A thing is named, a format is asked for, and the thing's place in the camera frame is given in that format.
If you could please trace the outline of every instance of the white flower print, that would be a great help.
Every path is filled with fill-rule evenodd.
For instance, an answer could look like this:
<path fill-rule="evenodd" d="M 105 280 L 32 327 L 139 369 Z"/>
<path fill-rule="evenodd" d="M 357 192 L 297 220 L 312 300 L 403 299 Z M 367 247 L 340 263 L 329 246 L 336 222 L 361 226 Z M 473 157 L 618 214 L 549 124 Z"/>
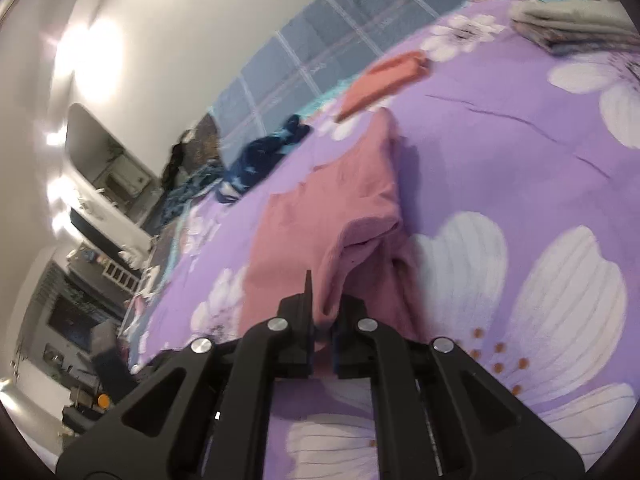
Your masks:
<path fill-rule="evenodd" d="M 367 111 L 375 112 L 380 108 L 388 108 L 389 105 L 396 98 L 395 95 L 389 95 L 385 98 L 382 98 L 375 103 L 369 105 L 367 107 Z M 326 134 L 331 134 L 331 138 L 333 140 L 343 140 L 349 137 L 353 133 L 354 126 L 360 120 L 360 113 L 353 114 L 347 120 L 342 121 L 341 123 L 334 123 L 332 119 L 327 119 L 319 128 L 318 135 L 324 136 Z"/>
<path fill-rule="evenodd" d="M 223 269 L 211 287 L 209 297 L 201 302 L 191 315 L 192 335 L 188 341 L 202 336 L 213 336 L 216 343 L 238 336 L 239 303 L 244 291 L 242 284 L 247 267 L 237 273 Z"/>
<path fill-rule="evenodd" d="M 501 332 L 487 337 L 507 269 L 500 228 L 487 217 L 461 212 L 435 238 L 414 235 L 422 261 L 420 282 L 430 337 L 449 336 L 532 407 L 574 392 L 603 369 L 625 323 L 626 286 L 620 269 L 600 254 L 585 226 L 564 232 L 543 252 L 516 298 Z M 620 401 L 610 384 L 554 410 L 571 424 L 556 424 L 554 412 L 540 416 L 591 465 L 611 443 L 634 402 Z M 630 387 L 625 398 L 633 397 Z M 574 410 L 577 404 L 581 409 Z M 578 436 L 597 434 L 590 447 Z"/>
<path fill-rule="evenodd" d="M 640 56 L 623 52 L 578 54 L 553 68 L 548 81 L 572 94 L 600 94 L 600 115 L 623 146 L 640 148 Z"/>
<path fill-rule="evenodd" d="M 631 386 L 609 384 L 540 413 L 540 418 L 578 450 L 588 469 L 612 443 L 635 406 Z"/>
<path fill-rule="evenodd" d="M 434 25 L 432 36 L 422 42 L 420 48 L 434 61 L 448 61 L 460 52 L 471 52 L 479 43 L 493 41 L 494 35 L 506 27 L 497 25 L 495 17 L 478 14 L 474 18 L 456 15 L 447 21 L 449 27 Z"/>
<path fill-rule="evenodd" d="M 334 99 L 329 99 L 327 102 L 325 102 L 320 108 L 319 108 L 319 112 L 321 114 L 326 113 L 327 111 L 329 111 L 333 106 L 335 105 L 335 98 Z"/>
<path fill-rule="evenodd" d="M 200 248 L 202 239 L 204 238 L 202 236 L 203 227 L 204 220 L 202 217 L 196 215 L 190 216 L 189 225 L 184 234 L 186 241 L 182 249 L 182 254 L 193 254 Z"/>
<path fill-rule="evenodd" d="M 146 352 L 146 341 L 149 339 L 149 330 L 146 330 L 143 335 L 140 336 L 140 341 L 138 342 L 138 355 L 142 355 Z"/>
<path fill-rule="evenodd" d="M 366 480 L 378 472 L 376 428 L 360 416 L 321 413 L 294 422 L 287 436 L 289 478 Z"/>
<path fill-rule="evenodd" d="M 218 233 L 220 227 L 222 227 L 222 221 L 226 215 L 229 214 L 230 208 L 228 206 L 224 206 L 221 211 L 219 211 L 209 222 L 207 229 L 205 231 L 205 236 L 207 238 L 207 242 L 213 240 Z"/>
<path fill-rule="evenodd" d="M 334 399 L 373 413 L 370 379 L 325 379 L 322 385 Z"/>
<path fill-rule="evenodd" d="M 153 298 L 156 293 L 156 279 L 160 275 L 160 266 L 147 267 L 142 273 L 140 284 L 138 285 L 137 296 L 142 296 L 146 300 Z"/>

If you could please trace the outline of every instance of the folded towel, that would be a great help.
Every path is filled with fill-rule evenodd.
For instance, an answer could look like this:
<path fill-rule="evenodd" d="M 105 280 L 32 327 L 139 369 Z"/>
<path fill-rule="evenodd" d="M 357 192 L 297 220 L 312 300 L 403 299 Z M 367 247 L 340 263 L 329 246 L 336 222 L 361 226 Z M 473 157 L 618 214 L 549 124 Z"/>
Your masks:
<path fill-rule="evenodd" d="M 240 200 L 252 187 L 263 181 L 310 130 L 308 124 L 300 122 L 300 116 L 292 115 L 279 131 L 246 145 L 225 171 L 222 181 L 216 184 L 218 202 L 227 204 Z"/>
<path fill-rule="evenodd" d="M 517 2 L 510 9 L 510 16 L 514 22 L 574 32 L 638 34 L 620 2 Z"/>
<path fill-rule="evenodd" d="M 428 60 L 421 50 L 406 52 L 375 64 L 347 90 L 335 122 L 347 119 L 428 73 Z"/>
<path fill-rule="evenodd" d="M 302 292 L 311 269 L 321 333 L 346 293 L 405 337 L 424 339 L 416 263 L 398 202 L 397 140 L 395 119 L 381 108 L 345 155 L 270 197 L 244 279 L 240 333 L 274 316 L 282 298 Z"/>
<path fill-rule="evenodd" d="M 521 36 L 542 47 L 553 56 L 567 56 L 568 54 L 600 50 L 640 52 L 640 36 L 631 34 L 574 32 L 519 22 L 514 22 L 513 28 Z"/>

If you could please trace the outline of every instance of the floral bedsheet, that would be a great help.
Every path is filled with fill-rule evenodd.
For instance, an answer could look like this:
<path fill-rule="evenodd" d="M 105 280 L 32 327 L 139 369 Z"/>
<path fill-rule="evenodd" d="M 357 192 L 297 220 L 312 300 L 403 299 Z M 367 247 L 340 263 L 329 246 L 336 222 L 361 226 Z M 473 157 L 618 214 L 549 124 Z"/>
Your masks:
<path fill-rule="evenodd" d="M 640 388 L 640 57 L 555 59 L 479 0 L 388 55 L 423 48 L 431 75 L 340 125 L 340 99 L 232 207 L 192 208 L 188 244 L 133 363 L 213 333 L 237 336 L 242 279 L 271 193 L 334 160 L 388 107 L 431 336 L 455 339 L 591 466 Z M 366 381 L 276 384 L 265 478 L 377 477 Z"/>

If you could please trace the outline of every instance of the orange cloth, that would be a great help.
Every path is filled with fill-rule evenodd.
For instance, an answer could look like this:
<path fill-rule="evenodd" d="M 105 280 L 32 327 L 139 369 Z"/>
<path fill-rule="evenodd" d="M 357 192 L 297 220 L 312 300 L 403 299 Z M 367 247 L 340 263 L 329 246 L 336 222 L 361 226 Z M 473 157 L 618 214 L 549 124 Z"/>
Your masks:
<path fill-rule="evenodd" d="M 379 99 L 393 94 L 407 83 L 429 75 L 429 60 L 421 50 L 412 50 L 386 59 L 369 68 L 347 90 L 339 123 Z"/>

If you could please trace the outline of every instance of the white wall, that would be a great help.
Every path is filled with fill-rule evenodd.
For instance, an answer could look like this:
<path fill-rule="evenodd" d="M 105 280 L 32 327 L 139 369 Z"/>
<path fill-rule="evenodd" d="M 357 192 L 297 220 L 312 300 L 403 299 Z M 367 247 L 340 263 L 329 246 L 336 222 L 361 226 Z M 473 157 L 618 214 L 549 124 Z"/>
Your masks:
<path fill-rule="evenodd" d="M 97 18 L 124 38 L 113 95 L 81 102 L 131 153 L 160 174 L 182 131 L 241 67 L 312 0 L 104 0 Z"/>
<path fill-rule="evenodd" d="M 66 152 L 85 179 L 94 182 L 113 158 L 111 136 L 79 105 L 69 108 L 67 123 Z"/>
<path fill-rule="evenodd" d="M 0 374 L 9 371 L 20 314 L 24 316 L 33 290 L 29 286 L 39 277 L 30 269 L 46 261 L 36 260 L 41 250 L 56 244 L 46 185 L 52 172 L 60 173 L 62 153 L 45 145 L 44 134 L 49 127 L 52 45 L 75 3 L 19 0 L 0 28 L 0 327 L 5 342 Z"/>
<path fill-rule="evenodd" d="M 51 259 L 56 262 L 62 270 L 68 272 L 66 256 L 71 251 L 78 249 L 81 243 L 82 241 L 80 239 L 76 239 L 66 233 L 62 233 L 61 237 L 58 239 L 58 244 Z"/>
<path fill-rule="evenodd" d="M 62 408 L 72 403 L 69 390 L 36 368 L 28 359 L 20 362 L 18 371 L 18 389 L 49 415 L 62 420 Z"/>
<path fill-rule="evenodd" d="M 33 452 L 37 455 L 37 457 L 44 462 L 44 465 L 51 469 L 53 472 L 56 472 L 56 464 L 58 463 L 58 456 L 54 453 L 50 452 L 44 446 L 38 444 L 35 440 L 33 440 L 27 433 L 23 430 L 20 430 L 20 434 L 24 441 L 29 444 L 29 447 L 33 449 Z"/>
<path fill-rule="evenodd" d="M 82 176 L 71 161 L 65 163 L 64 174 L 71 179 L 80 195 L 90 202 L 95 214 L 77 209 L 77 211 L 108 239 L 120 247 L 136 247 L 140 251 L 148 251 L 151 236 L 140 229 Z"/>

